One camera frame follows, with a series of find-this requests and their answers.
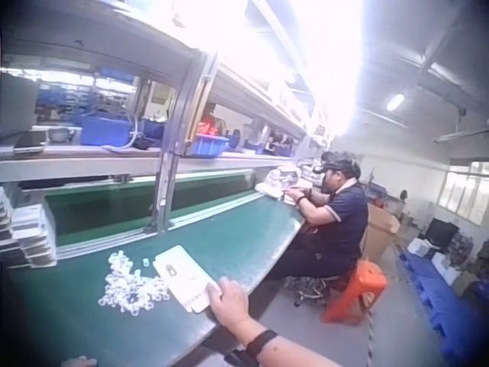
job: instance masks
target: gray floor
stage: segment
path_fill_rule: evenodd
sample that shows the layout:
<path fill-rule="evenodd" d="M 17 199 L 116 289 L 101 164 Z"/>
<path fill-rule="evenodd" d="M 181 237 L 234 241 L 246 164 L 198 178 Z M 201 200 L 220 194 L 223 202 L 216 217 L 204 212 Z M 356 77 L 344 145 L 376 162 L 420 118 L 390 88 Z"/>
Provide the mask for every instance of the gray floor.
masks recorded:
<path fill-rule="evenodd" d="M 429 328 L 426 312 L 413 286 L 406 280 L 395 251 L 387 250 L 380 263 L 389 286 L 374 306 L 372 363 L 375 367 L 436 367 L 445 365 L 439 353 L 439 336 Z M 368 356 L 368 322 L 359 326 L 324 324 L 322 308 L 293 306 L 293 297 L 277 284 L 262 284 L 251 298 L 252 314 L 264 325 L 297 343 L 333 359 L 344 367 L 365 367 Z M 219 330 L 180 366 L 227 366 L 222 356 L 235 341 Z"/>

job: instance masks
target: orange stool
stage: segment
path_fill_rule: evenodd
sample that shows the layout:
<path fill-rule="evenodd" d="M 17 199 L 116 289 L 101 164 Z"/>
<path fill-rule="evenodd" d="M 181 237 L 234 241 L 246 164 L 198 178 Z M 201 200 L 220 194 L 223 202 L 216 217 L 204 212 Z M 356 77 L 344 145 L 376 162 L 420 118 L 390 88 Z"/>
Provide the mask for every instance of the orange stool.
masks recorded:
<path fill-rule="evenodd" d="M 387 279 L 382 270 L 372 262 L 360 260 L 357 268 L 350 276 L 345 292 L 326 309 L 321 321 L 328 323 L 343 319 L 353 324 L 360 323 L 386 286 Z M 350 311 L 357 300 L 360 304 L 360 314 Z"/>

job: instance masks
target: cable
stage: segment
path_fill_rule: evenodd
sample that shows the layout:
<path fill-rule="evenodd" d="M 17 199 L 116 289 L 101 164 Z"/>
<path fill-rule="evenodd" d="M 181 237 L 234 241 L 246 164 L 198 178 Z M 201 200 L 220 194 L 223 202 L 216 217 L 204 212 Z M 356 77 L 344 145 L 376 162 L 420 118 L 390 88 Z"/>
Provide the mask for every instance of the cable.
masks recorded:
<path fill-rule="evenodd" d="M 138 118 L 134 117 L 134 134 L 132 135 L 131 140 L 121 147 L 113 147 L 112 145 L 102 145 L 100 148 L 105 149 L 107 151 L 122 151 L 124 149 L 130 148 L 138 136 Z"/>

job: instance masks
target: watch strap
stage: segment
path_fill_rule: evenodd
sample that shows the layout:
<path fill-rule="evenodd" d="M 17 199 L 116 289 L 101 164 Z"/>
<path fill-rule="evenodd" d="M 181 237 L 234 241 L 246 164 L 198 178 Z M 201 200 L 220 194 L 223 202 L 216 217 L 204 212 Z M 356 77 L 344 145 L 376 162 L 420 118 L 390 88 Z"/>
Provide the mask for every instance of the watch strap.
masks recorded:
<path fill-rule="evenodd" d="M 263 347 L 277 336 L 278 334 L 273 330 L 265 330 L 246 346 L 246 354 L 248 354 L 251 358 L 256 359 Z"/>
<path fill-rule="evenodd" d="M 307 199 L 307 196 L 306 196 L 306 195 L 304 195 L 304 196 L 301 196 L 299 199 L 297 199 L 297 201 L 296 201 L 296 205 L 299 205 L 299 203 L 300 203 L 300 201 L 301 201 L 302 199 Z"/>

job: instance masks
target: hand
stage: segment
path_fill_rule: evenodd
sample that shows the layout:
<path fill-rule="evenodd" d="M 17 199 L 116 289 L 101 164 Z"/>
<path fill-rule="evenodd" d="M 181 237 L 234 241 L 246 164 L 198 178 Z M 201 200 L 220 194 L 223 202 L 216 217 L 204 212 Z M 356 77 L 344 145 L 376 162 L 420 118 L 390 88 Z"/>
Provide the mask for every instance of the hand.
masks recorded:
<path fill-rule="evenodd" d="M 293 201 L 297 201 L 300 197 L 305 196 L 305 193 L 303 193 L 302 191 L 291 188 L 285 189 L 283 193 L 290 196 Z"/>
<path fill-rule="evenodd" d="M 310 189 L 310 188 L 308 188 L 308 187 L 302 187 L 302 186 L 297 186 L 297 185 L 290 186 L 290 187 L 288 187 L 287 189 L 298 190 L 298 191 L 300 191 L 301 193 L 303 193 L 304 195 L 307 195 L 307 194 L 309 193 L 309 190 L 311 190 L 311 189 Z"/>
<path fill-rule="evenodd" d="M 227 278 L 219 279 L 218 284 L 222 291 L 221 297 L 212 284 L 207 286 L 207 292 L 212 312 L 219 323 L 232 330 L 238 324 L 250 320 L 248 296 L 241 285 Z"/>
<path fill-rule="evenodd" d="M 97 360 L 94 358 L 87 359 L 85 356 L 69 359 L 61 363 L 61 367 L 96 367 Z"/>

